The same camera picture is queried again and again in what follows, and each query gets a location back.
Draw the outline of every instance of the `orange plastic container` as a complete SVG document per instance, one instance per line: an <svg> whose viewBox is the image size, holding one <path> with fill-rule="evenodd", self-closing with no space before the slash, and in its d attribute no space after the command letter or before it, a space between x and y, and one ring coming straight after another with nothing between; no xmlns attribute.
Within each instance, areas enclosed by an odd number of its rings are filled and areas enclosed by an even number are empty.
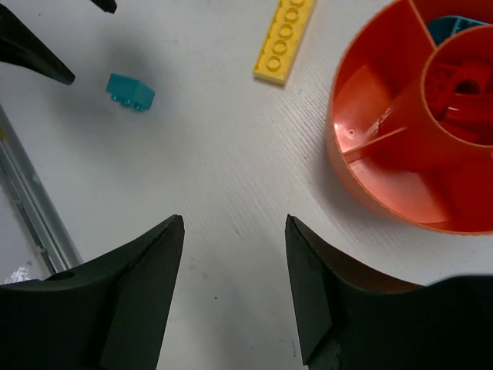
<svg viewBox="0 0 493 370"><path fill-rule="evenodd" d="M493 23L493 3L399 0L365 26L334 78L327 150L347 190L378 214L490 234L493 25L436 46L426 25L447 15Z"/></svg>

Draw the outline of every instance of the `yellow lego plate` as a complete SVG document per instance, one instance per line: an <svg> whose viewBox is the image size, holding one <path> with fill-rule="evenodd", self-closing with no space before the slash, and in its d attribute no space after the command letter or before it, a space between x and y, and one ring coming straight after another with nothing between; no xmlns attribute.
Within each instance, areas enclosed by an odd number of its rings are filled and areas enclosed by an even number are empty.
<svg viewBox="0 0 493 370"><path fill-rule="evenodd" d="M253 74L286 84L316 0L279 0Z"/></svg>

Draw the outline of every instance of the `teal lego brick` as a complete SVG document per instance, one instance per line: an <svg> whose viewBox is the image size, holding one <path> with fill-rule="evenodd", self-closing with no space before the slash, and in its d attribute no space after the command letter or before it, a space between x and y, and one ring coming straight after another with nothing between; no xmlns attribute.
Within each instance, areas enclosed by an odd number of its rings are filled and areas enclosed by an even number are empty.
<svg viewBox="0 0 493 370"><path fill-rule="evenodd" d="M135 110L148 110L153 104L156 92L138 79L112 73L109 77L106 92L111 99L130 106Z"/></svg>

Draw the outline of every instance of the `black plastic claw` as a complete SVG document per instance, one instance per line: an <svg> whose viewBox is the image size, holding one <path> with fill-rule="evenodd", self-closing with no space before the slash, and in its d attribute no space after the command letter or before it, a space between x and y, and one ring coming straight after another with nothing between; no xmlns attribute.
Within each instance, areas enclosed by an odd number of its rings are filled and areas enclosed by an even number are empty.
<svg viewBox="0 0 493 370"><path fill-rule="evenodd" d="M286 245L310 370L491 368L492 276L420 287L362 264L293 217Z"/></svg>
<svg viewBox="0 0 493 370"><path fill-rule="evenodd" d="M116 12L115 0L91 0L94 4L98 5L103 11L108 13Z"/></svg>
<svg viewBox="0 0 493 370"><path fill-rule="evenodd" d="M75 76L22 22L0 4L0 61L29 68L66 85Z"/></svg>
<svg viewBox="0 0 493 370"><path fill-rule="evenodd" d="M46 281L0 285L0 369L155 370L184 232L173 216Z"/></svg>

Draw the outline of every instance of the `white table surface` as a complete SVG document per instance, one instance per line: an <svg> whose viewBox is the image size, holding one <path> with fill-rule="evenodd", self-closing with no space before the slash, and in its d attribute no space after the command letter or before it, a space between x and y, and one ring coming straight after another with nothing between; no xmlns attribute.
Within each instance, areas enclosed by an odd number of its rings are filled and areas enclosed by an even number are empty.
<svg viewBox="0 0 493 370"><path fill-rule="evenodd" d="M360 261L416 283L493 271L490 237L381 220L327 162L331 79L388 0L319 0L284 89L253 64L277 0L4 0L75 73L63 86L1 65L0 102L84 261L171 214L186 222L161 369L302 368L284 244L298 216ZM111 72L147 82L134 113Z"/></svg>

